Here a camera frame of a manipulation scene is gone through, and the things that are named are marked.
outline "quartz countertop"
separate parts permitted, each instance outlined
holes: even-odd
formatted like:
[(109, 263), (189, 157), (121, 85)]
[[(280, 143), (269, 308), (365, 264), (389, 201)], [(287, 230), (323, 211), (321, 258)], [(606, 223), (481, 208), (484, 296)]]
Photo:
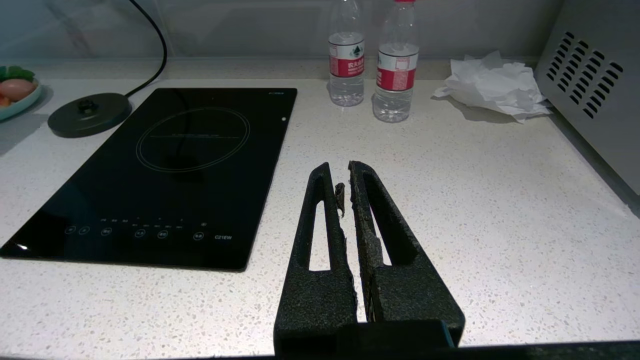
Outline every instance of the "quartz countertop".
[[(54, 136), (49, 114), (140, 80), (41, 78), (45, 102), (12, 119), (0, 157), (0, 244), (113, 133)], [(640, 338), (640, 220), (548, 117), (524, 124), (431, 99), (411, 117), (354, 108), (319, 79), (164, 79), (157, 87), (295, 87), (298, 98), (253, 252), (242, 273), (0, 259), (0, 356), (137, 359), (273, 353), (273, 322), (308, 175), (328, 161), (373, 167), (465, 313), (461, 346)], [(2, 124), (5, 129), (9, 123)], [(346, 199), (349, 199), (349, 186)], [(360, 293), (350, 204), (341, 225)], [(328, 266), (316, 231), (312, 269)], [(365, 321), (362, 295), (358, 319)]]

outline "black glass cooktop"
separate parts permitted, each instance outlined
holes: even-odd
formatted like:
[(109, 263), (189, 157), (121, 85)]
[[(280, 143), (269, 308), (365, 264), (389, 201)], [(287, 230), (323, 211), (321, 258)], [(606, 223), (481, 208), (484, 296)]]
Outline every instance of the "black glass cooktop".
[(158, 89), (0, 249), (243, 270), (296, 89)]

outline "white paper towel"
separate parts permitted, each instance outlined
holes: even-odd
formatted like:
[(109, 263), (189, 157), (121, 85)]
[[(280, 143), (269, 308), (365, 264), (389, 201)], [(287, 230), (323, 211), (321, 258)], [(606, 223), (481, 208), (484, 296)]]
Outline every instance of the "white paper towel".
[(513, 116), (518, 122), (550, 114), (542, 104), (545, 97), (533, 78), (533, 70), (523, 63), (505, 63), (500, 52), (474, 59), (451, 60), (451, 76), (435, 97), (451, 95), (459, 102)]

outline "green vegetable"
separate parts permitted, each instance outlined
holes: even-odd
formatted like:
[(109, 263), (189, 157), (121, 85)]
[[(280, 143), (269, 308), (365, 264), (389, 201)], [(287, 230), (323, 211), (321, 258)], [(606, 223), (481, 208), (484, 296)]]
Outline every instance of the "green vegetable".
[(19, 66), (0, 66), (0, 83), (9, 79), (23, 79), (33, 82), (35, 74), (29, 70), (25, 70)]

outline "bowl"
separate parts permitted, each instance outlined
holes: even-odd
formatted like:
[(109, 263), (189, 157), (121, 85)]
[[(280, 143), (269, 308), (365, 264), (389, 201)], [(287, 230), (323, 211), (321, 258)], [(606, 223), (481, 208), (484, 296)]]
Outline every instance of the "bowl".
[(33, 80), (33, 83), (36, 85), (36, 88), (31, 94), (27, 95), (27, 97), (20, 101), (14, 102), (6, 108), (0, 108), (0, 120), (7, 119), (15, 114), (23, 112), (40, 98), (42, 95), (42, 84), (40, 84), (36, 79)]

